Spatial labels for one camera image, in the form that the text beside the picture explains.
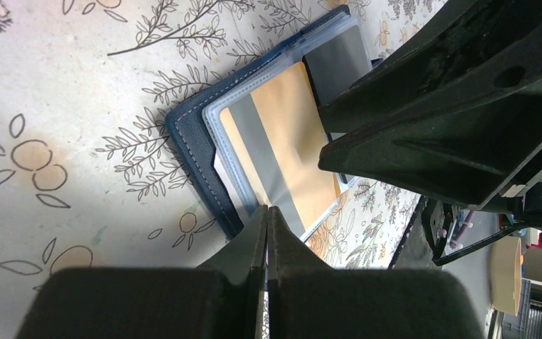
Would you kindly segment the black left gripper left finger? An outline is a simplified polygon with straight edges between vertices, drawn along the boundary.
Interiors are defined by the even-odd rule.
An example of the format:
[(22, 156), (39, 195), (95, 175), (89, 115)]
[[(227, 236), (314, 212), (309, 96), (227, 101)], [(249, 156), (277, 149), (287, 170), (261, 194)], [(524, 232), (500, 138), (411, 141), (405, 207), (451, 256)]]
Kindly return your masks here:
[(43, 285), (19, 338), (260, 338), (267, 206), (195, 268), (76, 267)]

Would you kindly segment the navy blue card holder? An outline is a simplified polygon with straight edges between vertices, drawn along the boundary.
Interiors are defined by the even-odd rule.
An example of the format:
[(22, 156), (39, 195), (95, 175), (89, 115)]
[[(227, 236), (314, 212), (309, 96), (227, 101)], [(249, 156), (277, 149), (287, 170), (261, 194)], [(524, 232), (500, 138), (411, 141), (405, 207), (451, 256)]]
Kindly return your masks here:
[(358, 25), (362, 34), (361, 21), (350, 14), (348, 6), (338, 6), (167, 114), (167, 133), (201, 199), (228, 239), (244, 227), (239, 212), (252, 213), (258, 204), (222, 131), (221, 110), (353, 25)]

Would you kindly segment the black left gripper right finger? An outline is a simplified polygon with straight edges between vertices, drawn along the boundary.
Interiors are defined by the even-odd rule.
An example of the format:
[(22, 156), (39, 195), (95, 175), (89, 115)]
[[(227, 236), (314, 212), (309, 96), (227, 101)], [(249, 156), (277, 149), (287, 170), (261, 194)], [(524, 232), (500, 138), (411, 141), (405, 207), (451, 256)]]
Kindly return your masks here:
[(464, 286), (424, 269), (336, 269), (267, 212), (271, 338), (482, 338)]

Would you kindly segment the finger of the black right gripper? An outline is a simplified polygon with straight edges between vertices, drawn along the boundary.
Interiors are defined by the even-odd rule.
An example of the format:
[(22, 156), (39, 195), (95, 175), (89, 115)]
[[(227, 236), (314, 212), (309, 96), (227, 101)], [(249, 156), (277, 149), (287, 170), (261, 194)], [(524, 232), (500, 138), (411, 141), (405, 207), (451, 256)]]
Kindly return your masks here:
[(465, 111), (542, 81), (542, 1), (448, 1), (376, 69), (320, 108), (326, 131)]
[(460, 112), (371, 122), (325, 146), (319, 166), (484, 208), (542, 182), (542, 81)]

